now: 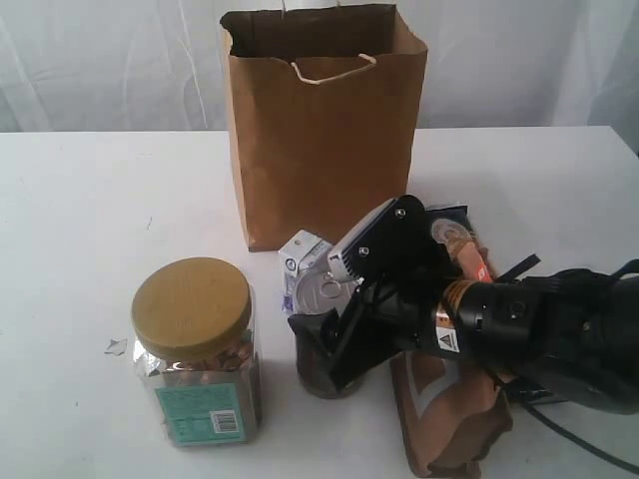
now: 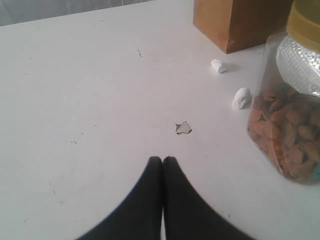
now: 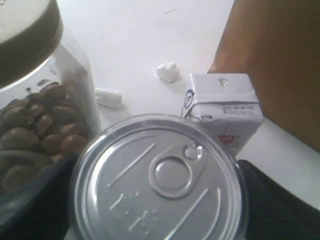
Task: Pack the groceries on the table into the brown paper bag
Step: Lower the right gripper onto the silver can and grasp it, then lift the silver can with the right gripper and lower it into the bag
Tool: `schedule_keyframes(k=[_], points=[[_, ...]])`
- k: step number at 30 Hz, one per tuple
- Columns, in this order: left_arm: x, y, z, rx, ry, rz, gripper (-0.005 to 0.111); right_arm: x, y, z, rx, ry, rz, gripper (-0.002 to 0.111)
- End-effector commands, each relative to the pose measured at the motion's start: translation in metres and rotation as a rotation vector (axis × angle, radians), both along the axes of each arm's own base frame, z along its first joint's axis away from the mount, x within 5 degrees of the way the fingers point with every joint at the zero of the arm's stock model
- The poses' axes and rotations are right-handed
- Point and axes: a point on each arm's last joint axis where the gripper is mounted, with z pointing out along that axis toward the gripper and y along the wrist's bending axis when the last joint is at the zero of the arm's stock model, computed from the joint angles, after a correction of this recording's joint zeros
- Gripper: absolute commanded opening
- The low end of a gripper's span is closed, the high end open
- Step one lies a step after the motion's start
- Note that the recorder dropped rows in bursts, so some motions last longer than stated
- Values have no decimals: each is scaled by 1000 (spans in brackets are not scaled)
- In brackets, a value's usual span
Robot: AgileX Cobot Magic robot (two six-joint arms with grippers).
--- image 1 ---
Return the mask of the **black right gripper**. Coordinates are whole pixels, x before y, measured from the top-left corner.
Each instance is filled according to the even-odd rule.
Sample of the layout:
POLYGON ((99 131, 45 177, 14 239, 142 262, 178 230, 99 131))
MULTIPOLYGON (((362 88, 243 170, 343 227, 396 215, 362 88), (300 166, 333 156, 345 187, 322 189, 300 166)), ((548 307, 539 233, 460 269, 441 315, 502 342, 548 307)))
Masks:
POLYGON ((455 327, 436 323, 440 313, 448 318, 451 312, 444 291, 460 278, 460 270, 427 228, 425 235, 419 259, 364 281, 339 318, 336 311, 288 318, 299 380, 308 393, 343 394, 343 388, 401 351, 462 354, 455 327))

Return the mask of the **right robot arm black grey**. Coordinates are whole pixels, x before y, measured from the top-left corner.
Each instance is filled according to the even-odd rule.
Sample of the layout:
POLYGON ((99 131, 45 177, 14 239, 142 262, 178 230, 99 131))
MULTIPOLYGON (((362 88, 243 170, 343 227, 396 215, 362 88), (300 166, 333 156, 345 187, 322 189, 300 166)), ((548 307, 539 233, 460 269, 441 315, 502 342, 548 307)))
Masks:
POLYGON ((341 390, 408 351, 466 359, 606 412, 638 410, 638 273, 583 268, 513 282, 461 277, 424 222, 374 225, 354 243, 361 284, 343 312, 289 324, 341 390))

